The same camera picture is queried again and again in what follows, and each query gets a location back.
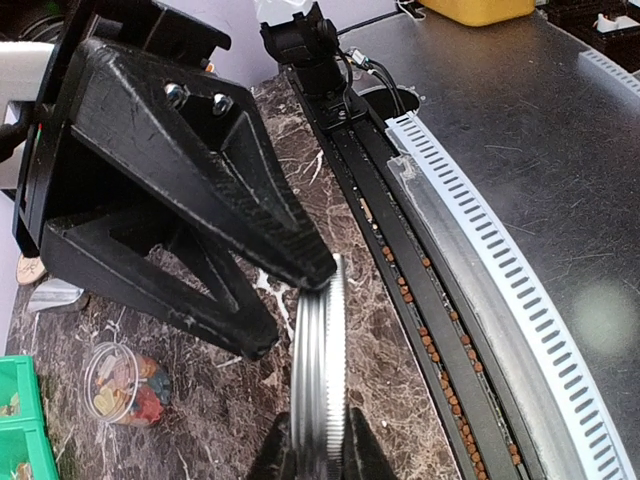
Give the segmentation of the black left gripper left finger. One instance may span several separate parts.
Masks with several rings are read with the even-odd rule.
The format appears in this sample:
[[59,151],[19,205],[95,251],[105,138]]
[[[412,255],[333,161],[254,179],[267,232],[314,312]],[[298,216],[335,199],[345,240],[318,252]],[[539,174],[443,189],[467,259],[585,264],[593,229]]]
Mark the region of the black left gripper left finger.
[[296,457],[291,446],[290,414],[279,413],[256,455],[246,480],[294,480]]

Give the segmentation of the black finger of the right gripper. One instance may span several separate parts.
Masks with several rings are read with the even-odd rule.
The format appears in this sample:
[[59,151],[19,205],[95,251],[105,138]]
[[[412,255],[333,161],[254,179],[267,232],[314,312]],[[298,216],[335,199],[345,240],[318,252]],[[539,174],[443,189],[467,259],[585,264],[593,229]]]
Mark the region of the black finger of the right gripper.
[[40,256],[54,276],[250,360],[279,338],[235,259],[165,209],[46,221]]

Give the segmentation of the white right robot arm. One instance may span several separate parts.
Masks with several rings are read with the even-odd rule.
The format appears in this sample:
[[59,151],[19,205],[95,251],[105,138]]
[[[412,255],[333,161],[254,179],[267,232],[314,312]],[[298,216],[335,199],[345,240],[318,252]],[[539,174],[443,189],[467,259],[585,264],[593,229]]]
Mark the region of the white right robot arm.
[[206,69],[230,37],[156,1],[5,1],[43,39],[1,41],[1,156],[23,150],[14,235],[56,277],[250,360],[276,321],[237,265],[299,289],[293,392],[254,479],[390,479],[346,404],[345,279],[249,90]]

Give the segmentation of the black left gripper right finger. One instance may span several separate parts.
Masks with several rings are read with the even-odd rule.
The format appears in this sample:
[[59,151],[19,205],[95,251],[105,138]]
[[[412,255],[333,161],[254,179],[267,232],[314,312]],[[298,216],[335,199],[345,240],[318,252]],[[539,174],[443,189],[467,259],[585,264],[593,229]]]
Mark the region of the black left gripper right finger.
[[342,478],[346,480],[396,480],[363,412],[350,407],[346,416]]

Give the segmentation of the green bin with lollipops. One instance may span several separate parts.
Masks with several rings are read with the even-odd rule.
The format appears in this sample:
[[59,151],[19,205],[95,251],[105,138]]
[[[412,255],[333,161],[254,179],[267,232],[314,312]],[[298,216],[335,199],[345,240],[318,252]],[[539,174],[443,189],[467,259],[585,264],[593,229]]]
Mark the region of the green bin with lollipops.
[[38,377],[33,358],[1,358],[1,424],[44,423]]

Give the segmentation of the clear plastic cup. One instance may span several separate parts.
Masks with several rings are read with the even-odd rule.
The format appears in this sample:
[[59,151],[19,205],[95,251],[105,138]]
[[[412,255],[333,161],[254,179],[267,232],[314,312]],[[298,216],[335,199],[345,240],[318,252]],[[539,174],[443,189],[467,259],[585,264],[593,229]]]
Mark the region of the clear plastic cup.
[[171,380],[152,358],[104,342],[84,364],[81,398],[95,419],[112,425],[158,423],[171,399]]

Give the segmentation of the metal scoop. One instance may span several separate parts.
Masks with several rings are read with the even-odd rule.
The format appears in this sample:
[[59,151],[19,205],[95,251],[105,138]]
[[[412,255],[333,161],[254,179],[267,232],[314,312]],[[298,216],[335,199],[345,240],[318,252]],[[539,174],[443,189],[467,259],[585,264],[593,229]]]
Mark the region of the metal scoop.
[[85,290],[60,279],[50,279],[41,283],[32,293],[27,311],[71,312],[84,308],[87,304]]

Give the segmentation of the green bin with star candies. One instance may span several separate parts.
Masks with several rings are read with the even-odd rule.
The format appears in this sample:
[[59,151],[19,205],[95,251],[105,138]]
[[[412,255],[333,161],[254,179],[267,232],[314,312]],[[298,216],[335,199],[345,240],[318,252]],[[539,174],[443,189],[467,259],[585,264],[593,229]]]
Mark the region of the green bin with star candies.
[[11,479],[22,464],[30,465],[36,480],[59,478],[53,451],[41,423],[2,423],[1,478]]

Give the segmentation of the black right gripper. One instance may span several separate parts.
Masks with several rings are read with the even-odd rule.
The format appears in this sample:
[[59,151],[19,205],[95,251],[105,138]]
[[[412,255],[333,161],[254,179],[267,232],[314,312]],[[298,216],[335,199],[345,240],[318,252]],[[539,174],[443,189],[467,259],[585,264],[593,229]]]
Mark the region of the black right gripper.
[[54,115],[77,98],[73,135],[183,220],[293,286],[327,284],[335,261],[285,178],[252,94],[165,60],[202,67],[231,47],[226,33],[163,1],[33,1],[10,13],[25,24],[21,40],[53,48],[36,98],[17,102],[27,116],[18,121],[26,146],[14,236],[25,257],[39,255],[53,168],[37,148],[58,135]]

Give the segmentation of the clear round plastic lid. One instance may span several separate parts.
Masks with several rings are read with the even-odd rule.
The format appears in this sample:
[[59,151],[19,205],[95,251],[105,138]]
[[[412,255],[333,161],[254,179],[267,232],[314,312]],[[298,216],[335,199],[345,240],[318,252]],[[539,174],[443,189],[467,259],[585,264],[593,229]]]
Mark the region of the clear round plastic lid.
[[298,479],[342,477],[346,429],[344,258],[320,291],[299,293],[291,376],[290,431]]

